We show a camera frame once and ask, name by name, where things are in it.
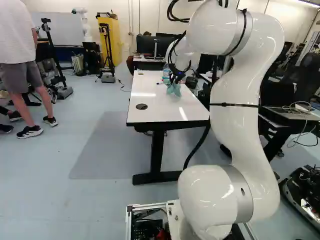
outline laptop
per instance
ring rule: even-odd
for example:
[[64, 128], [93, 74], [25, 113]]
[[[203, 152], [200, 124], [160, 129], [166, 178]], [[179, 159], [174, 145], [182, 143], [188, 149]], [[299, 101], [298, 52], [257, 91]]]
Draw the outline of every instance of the laptop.
[[278, 115], [279, 117], [286, 118], [288, 120], [302, 120], [302, 121], [320, 121], [320, 117], [311, 114], [307, 111], [303, 111], [301, 114], [301, 111], [295, 110], [295, 109], [289, 109], [284, 107], [271, 107], [271, 106], [264, 106], [263, 108], [271, 111], [273, 114], [275, 114], [275, 117]]

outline shoe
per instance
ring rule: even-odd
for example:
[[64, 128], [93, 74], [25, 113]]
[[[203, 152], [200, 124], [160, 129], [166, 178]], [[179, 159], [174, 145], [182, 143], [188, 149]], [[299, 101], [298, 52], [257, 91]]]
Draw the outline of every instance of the shoe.
[[8, 114], [8, 116], [9, 116], [10, 122], [15, 122], [23, 119], [18, 111], [14, 111], [13, 113]]
[[39, 127], [38, 125], [35, 125], [33, 127], [26, 126], [21, 132], [18, 132], [16, 134], [16, 137], [18, 139], [27, 139], [30, 137], [38, 136], [38, 135], [42, 134], [43, 131], [44, 131], [44, 129]]
[[48, 118], [48, 116], [45, 116], [45, 117], [43, 118], [43, 121], [44, 121], [46, 124], [49, 124], [52, 128], [58, 125], [55, 117], [53, 117], [53, 118]]
[[4, 132], [5, 134], [11, 133], [13, 129], [14, 126], [0, 124], [0, 131]]

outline white shirt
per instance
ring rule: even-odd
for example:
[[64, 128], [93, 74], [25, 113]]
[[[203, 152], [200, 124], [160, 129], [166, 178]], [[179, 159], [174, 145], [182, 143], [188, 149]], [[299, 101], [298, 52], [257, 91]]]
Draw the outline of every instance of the white shirt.
[[36, 59], [32, 34], [35, 28], [20, 0], [0, 0], [0, 64], [19, 64]]

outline gray shorts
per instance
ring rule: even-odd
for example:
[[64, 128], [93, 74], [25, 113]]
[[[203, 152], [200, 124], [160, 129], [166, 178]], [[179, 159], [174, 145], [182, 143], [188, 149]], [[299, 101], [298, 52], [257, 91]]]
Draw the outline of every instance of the gray shorts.
[[17, 64], [0, 63], [0, 79], [6, 90], [12, 94], [27, 93], [28, 82], [34, 88], [44, 84], [35, 61]]

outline teal cloth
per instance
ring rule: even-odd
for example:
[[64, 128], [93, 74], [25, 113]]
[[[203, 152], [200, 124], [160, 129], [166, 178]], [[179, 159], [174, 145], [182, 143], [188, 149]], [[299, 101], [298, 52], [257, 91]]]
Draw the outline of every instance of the teal cloth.
[[166, 94], [168, 94], [168, 95], [174, 94], [177, 97], [181, 98], [180, 84], [176, 84], [176, 83], [171, 84], [170, 79], [167, 79], [167, 78], [163, 79], [163, 84], [165, 84], [167, 86]]

